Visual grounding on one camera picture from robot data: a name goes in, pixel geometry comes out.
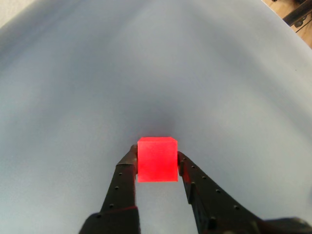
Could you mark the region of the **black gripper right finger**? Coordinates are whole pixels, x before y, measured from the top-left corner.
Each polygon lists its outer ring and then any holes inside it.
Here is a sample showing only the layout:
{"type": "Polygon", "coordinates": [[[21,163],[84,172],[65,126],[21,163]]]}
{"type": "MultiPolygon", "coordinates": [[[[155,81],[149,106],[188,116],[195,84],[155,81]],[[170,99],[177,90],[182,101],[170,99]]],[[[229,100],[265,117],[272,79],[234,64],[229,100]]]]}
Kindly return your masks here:
{"type": "Polygon", "coordinates": [[[188,203],[200,234],[310,234],[306,221],[291,217],[263,220],[244,208],[182,152],[177,153],[188,203]]]}

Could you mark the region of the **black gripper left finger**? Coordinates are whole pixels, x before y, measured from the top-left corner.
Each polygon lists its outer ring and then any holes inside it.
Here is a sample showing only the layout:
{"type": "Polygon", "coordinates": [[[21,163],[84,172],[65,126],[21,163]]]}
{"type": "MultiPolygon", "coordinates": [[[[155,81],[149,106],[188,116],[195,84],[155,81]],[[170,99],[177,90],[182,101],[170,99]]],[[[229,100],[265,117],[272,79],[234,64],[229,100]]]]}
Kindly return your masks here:
{"type": "Polygon", "coordinates": [[[115,167],[113,178],[99,212],[90,215],[80,234],[139,234],[140,221],[136,206],[135,177],[137,174],[137,146],[115,167]]]}

